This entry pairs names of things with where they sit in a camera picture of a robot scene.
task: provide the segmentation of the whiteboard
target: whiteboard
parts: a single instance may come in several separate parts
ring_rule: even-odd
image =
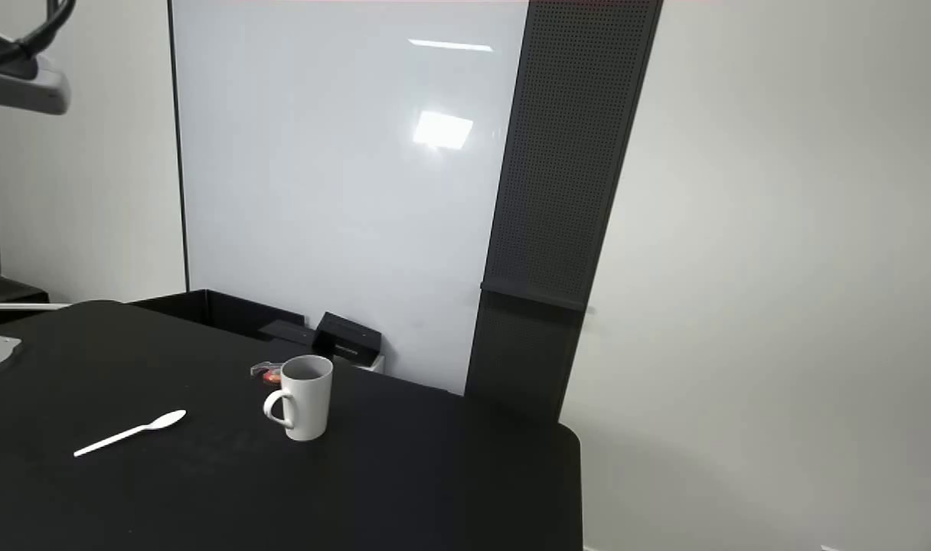
[[[528,0],[175,0],[193,287],[462,390]]]

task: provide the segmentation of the mug handle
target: mug handle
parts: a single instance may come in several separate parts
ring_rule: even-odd
[[[261,410],[263,410],[267,418],[272,418],[272,423],[279,423],[279,424],[284,424],[284,429],[293,424],[293,401],[291,401],[291,390],[288,390],[288,389],[272,390],[272,396],[263,401]]]

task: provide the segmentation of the gray wall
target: gray wall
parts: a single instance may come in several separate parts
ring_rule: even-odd
[[[28,33],[44,0],[0,0]],[[0,106],[3,272],[54,301],[184,287],[166,2],[79,0],[51,47],[75,86],[63,118]]]
[[[601,551],[931,551],[931,0],[667,0],[566,423]]]

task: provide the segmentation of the small dark object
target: small dark object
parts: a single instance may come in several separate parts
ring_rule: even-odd
[[[379,341],[379,331],[328,313],[316,326],[313,352],[372,367],[379,359]]]

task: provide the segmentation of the white wall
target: white wall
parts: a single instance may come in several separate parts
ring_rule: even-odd
[[[44,0],[0,0],[0,29],[41,22]],[[51,54],[70,114],[0,106],[3,272],[54,301],[182,289],[166,0],[79,0]]]
[[[601,551],[931,551],[931,0],[667,0],[563,418]]]
[[[528,0],[175,8],[193,285],[365,320],[389,374],[462,390]],[[467,146],[415,144],[425,109]]]

